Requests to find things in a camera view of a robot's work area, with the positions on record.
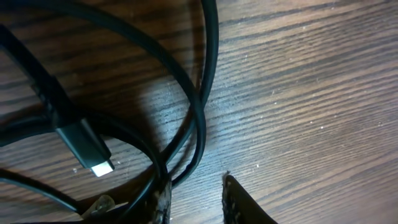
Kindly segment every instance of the cable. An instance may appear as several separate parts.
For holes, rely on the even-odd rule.
[[[112,213],[113,215],[119,215],[119,220],[123,220],[128,216],[129,212],[135,205],[139,204],[140,201],[148,196],[150,190],[154,188],[154,185],[158,183],[159,180],[168,178],[167,168],[165,168],[165,165],[168,164],[176,155],[178,150],[183,146],[184,142],[196,127],[197,146],[192,161],[186,169],[172,181],[173,187],[176,187],[188,178],[199,164],[205,148],[206,123],[203,109],[213,84],[218,56],[218,16],[214,0],[201,1],[206,27],[206,60],[199,94],[196,93],[193,83],[183,68],[159,43],[117,17],[84,4],[71,1],[5,0],[5,2],[10,6],[38,7],[79,17],[123,35],[125,38],[141,46],[155,58],[162,61],[164,66],[182,87],[190,102],[190,111],[187,115],[188,124],[179,129],[170,144],[162,151],[161,154],[148,140],[139,134],[139,131],[135,130],[133,127],[128,126],[122,121],[111,116],[77,108],[81,114],[87,117],[88,121],[97,133],[112,136],[121,141],[132,144],[149,156],[155,165],[155,170],[157,171],[157,174],[153,175],[143,186],[138,197],[131,200],[127,205],[114,209],[105,215],[108,214],[109,216],[109,214]],[[51,126],[50,118],[45,114],[34,114],[23,118],[17,118],[8,122],[0,129],[0,145],[5,146],[23,138],[49,132],[54,132],[54,130]],[[9,171],[0,169],[0,181],[7,181],[41,193],[64,204],[66,207],[79,214],[84,212],[79,208],[79,205],[74,199],[69,198],[67,195],[62,194],[49,186],[40,184],[32,179],[28,179],[27,177],[12,174]]]

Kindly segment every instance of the wood grain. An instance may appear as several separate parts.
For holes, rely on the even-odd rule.
[[[157,39],[193,79],[200,74],[198,1],[84,2]],[[230,170],[279,223],[397,223],[398,2],[219,0],[218,7],[206,152],[173,191],[171,222],[222,223],[221,176]],[[18,9],[0,18],[76,104],[141,127],[160,149],[171,140],[188,105],[161,62],[72,17]],[[3,53],[0,62],[1,114],[37,104],[19,69]],[[107,145],[116,171],[102,178],[83,170],[55,134],[2,148],[0,166],[81,200],[150,165],[123,142]],[[40,195],[0,187],[1,223],[79,219]]]

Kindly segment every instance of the metal connector tip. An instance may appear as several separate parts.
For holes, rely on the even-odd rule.
[[[105,161],[101,164],[98,164],[97,166],[93,166],[91,168],[91,171],[95,174],[97,177],[101,177],[102,175],[108,174],[114,170],[114,166],[111,161]]]

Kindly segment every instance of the brown wood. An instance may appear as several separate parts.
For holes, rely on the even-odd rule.
[[[193,78],[200,74],[199,1],[85,2],[150,34]],[[206,106],[206,152],[173,191],[172,223],[221,223],[227,170],[279,223],[397,223],[398,2],[220,0],[218,8],[220,55]],[[171,140],[187,101],[142,49],[52,12],[18,9],[0,18],[76,104],[139,126],[161,149]],[[0,63],[1,114],[37,104],[3,53]],[[0,166],[82,200],[150,165],[125,143],[107,144],[116,170],[102,178],[83,170],[56,134],[2,148]],[[28,190],[0,188],[0,223],[79,220]]]

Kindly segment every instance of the black wire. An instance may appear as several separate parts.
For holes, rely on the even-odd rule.
[[[159,169],[157,170],[160,170],[158,175],[161,177],[164,176],[163,173],[166,169],[165,163],[169,163],[171,159],[176,155],[176,153],[183,146],[184,142],[188,139],[189,135],[192,133],[196,125],[198,132],[197,146],[192,161],[191,163],[189,163],[187,168],[175,180],[173,180],[173,186],[175,187],[183,182],[195,170],[203,155],[205,147],[206,123],[203,108],[210,94],[218,55],[218,17],[216,3],[214,0],[202,0],[206,24],[206,61],[199,96],[196,94],[195,88],[183,68],[177,63],[177,61],[175,61],[175,59],[170,54],[167,53],[167,51],[160,44],[151,39],[145,33],[112,15],[93,9],[92,7],[83,4],[78,4],[70,1],[7,0],[7,3],[11,5],[15,4],[51,9],[61,13],[69,14],[71,16],[89,20],[99,26],[111,29],[125,36],[127,39],[135,42],[142,48],[146,49],[158,60],[163,61],[165,67],[171,72],[176,81],[178,81],[180,86],[183,88],[183,91],[185,92],[191,103],[191,110],[189,111],[187,116],[188,120],[190,121],[188,126],[185,128],[181,128],[172,139],[170,144],[162,152],[161,156],[164,160],[164,163],[162,165],[160,165],[161,162],[159,161],[159,152],[155,150],[153,146],[148,144],[148,141],[144,140],[143,136],[141,136],[135,129],[130,126],[126,126],[123,122],[119,122],[117,119],[110,116],[87,111],[85,113],[87,114],[87,118],[89,119],[90,124],[93,125],[93,128],[98,133],[109,135],[118,138],[121,141],[132,144],[133,146],[136,146],[138,149],[144,152],[147,156],[149,156],[155,166],[158,166],[157,168]],[[43,119],[43,116],[35,115],[30,118],[23,118],[22,121],[20,119],[13,123],[10,123],[1,130],[0,144],[3,146],[6,144],[10,144],[14,141],[18,141],[22,138],[51,132],[53,130],[51,129],[51,125],[49,122],[49,120]],[[133,209],[135,204],[137,204],[140,200],[146,198],[150,186],[155,182],[154,177],[155,176],[153,175],[150,178],[150,180],[141,190],[138,197],[136,197],[133,201],[130,201],[128,205],[119,207],[118,209],[111,211],[111,213],[123,213],[124,216],[128,214],[128,212]],[[17,178],[14,184],[18,185],[19,180],[21,179]],[[23,187],[24,184],[29,184],[27,182],[21,182],[22,185],[19,185]],[[36,192],[40,192],[40,190],[43,190],[42,186],[36,185],[35,188],[36,189],[30,189]],[[52,191],[54,191],[54,189],[47,189],[45,190],[44,195],[51,194]],[[51,197],[56,198],[61,203],[65,203],[67,207],[70,207],[75,212],[82,212],[81,210],[79,210],[76,205],[76,201],[74,201],[73,199],[72,201],[67,202],[67,200],[62,199],[62,197],[60,197],[59,195],[51,194]]]

